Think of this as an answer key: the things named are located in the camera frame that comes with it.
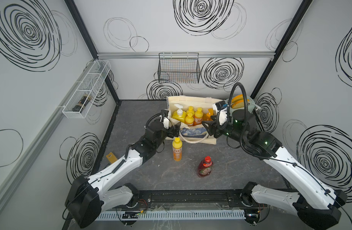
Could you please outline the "tall orange dish soap bottle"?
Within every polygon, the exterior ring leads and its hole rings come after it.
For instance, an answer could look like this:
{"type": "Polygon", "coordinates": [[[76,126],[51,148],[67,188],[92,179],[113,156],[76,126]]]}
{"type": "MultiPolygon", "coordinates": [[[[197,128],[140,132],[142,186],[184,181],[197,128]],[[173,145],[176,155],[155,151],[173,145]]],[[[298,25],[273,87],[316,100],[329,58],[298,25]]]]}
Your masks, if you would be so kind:
{"type": "Polygon", "coordinates": [[[212,116],[214,115],[214,110],[212,108],[208,109],[208,112],[204,116],[204,121],[212,121],[212,116]]]}

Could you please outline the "canvas starry night tote bag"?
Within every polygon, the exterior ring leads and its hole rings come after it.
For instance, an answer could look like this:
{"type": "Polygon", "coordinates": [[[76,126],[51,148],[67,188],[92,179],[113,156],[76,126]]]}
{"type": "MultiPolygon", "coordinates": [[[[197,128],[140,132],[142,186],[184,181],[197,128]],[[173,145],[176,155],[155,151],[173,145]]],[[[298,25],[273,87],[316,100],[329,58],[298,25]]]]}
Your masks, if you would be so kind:
{"type": "Polygon", "coordinates": [[[210,97],[170,96],[167,98],[170,125],[180,125],[180,139],[190,144],[217,143],[217,139],[209,134],[202,121],[211,121],[216,112],[212,106],[219,99],[210,97]]]}

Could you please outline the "yellow pump dish soap bottle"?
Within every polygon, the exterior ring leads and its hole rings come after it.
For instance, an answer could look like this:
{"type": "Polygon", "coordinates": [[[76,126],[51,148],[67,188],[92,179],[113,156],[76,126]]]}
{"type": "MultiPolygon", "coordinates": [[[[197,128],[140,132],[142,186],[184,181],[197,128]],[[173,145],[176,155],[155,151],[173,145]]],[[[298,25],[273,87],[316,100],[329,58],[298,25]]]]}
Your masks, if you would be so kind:
{"type": "Polygon", "coordinates": [[[176,103],[175,107],[177,108],[177,110],[173,112],[172,118],[182,123],[185,123],[186,111],[183,110],[183,106],[176,103]]]}

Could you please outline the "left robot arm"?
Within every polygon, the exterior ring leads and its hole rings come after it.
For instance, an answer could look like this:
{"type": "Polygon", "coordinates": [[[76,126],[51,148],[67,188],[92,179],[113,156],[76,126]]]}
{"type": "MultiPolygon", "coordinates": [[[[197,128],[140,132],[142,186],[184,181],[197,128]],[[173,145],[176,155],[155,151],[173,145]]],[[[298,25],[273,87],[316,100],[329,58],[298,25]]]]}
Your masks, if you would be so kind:
{"type": "Polygon", "coordinates": [[[145,133],[116,162],[87,178],[74,179],[65,201],[65,208],[83,229],[92,224],[102,212],[117,206],[135,206],[138,190],[130,183],[112,189],[120,179],[151,159],[166,138],[179,136],[181,123],[165,127],[160,118],[146,123],[145,133]]]}

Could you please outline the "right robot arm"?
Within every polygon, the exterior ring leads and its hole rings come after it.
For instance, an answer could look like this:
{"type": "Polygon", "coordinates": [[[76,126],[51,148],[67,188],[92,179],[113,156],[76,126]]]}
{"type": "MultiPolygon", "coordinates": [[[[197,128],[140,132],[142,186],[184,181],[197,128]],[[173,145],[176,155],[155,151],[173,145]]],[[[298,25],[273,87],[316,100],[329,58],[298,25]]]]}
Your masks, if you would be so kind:
{"type": "Polygon", "coordinates": [[[216,117],[202,122],[209,135],[238,141],[245,153],[273,167],[295,188],[294,192],[287,192],[249,182],[240,193],[245,206],[261,203],[285,210],[315,230],[327,230],[339,223],[347,195],[321,182],[277,138],[261,131],[255,115],[236,110],[225,128],[219,124],[216,117]]]}

